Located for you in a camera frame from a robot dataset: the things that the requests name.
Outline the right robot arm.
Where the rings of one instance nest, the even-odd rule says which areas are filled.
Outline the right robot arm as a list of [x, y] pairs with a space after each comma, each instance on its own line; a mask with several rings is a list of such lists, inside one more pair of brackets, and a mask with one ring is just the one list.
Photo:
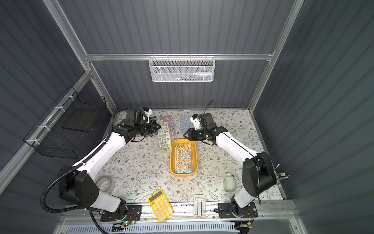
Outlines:
[[246, 207], [277, 183], [272, 159], [268, 153], [258, 153], [242, 144], [225, 127], [217, 126], [210, 113], [195, 114], [190, 121], [193, 127], [184, 133], [184, 138], [218, 146], [242, 164], [243, 187], [231, 199], [234, 207]]

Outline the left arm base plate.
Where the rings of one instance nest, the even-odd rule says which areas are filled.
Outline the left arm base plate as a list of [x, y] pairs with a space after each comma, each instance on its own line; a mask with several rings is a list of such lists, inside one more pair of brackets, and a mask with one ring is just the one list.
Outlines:
[[125, 222], [125, 221], [139, 221], [142, 213], [141, 205], [125, 205], [119, 208], [116, 212], [107, 212], [101, 215], [101, 222]]

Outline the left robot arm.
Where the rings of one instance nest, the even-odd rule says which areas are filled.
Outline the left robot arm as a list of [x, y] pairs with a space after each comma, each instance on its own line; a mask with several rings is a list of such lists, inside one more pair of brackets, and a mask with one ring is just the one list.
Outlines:
[[[150, 118], [151, 114], [152, 110], [148, 107], [127, 109], [126, 117], [118, 124], [112, 116], [103, 141], [73, 166], [61, 168], [58, 177], [43, 191], [41, 208], [49, 213], [64, 213], [77, 209], [97, 212], [103, 210], [120, 218], [124, 217], [128, 212], [125, 200], [101, 191], [95, 179], [112, 156], [129, 142], [134, 142], [136, 136], [146, 137], [160, 130], [161, 126]], [[59, 197], [74, 204], [73, 207], [55, 209], [47, 205], [47, 195], [55, 185], [58, 185]]]

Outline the pale blue jewel sticker sheet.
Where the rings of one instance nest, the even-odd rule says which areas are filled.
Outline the pale blue jewel sticker sheet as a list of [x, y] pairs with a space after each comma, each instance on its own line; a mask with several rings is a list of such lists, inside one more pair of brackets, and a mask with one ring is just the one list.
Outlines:
[[190, 118], [190, 116], [181, 117], [181, 135], [183, 135], [188, 129], [193, 128], [193, 123]]

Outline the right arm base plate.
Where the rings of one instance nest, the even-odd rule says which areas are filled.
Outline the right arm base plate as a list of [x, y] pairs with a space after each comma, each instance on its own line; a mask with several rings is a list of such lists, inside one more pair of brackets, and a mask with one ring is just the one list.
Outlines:
[[234, 204], [219, 203], [214, 212], [219, 215], [219, 218], [257, 218], [258, 212], [254, 202], [249, 203], [244, 208], [235, 206]]

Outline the yellow storage tray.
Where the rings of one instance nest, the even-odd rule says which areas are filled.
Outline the yellow storage tray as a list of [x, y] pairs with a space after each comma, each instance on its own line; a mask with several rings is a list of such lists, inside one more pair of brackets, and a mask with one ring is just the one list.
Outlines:
[[172, 142], [170, 170], [175, 176], [192, 176], [198, 170], [196, 143], [187, 139]]

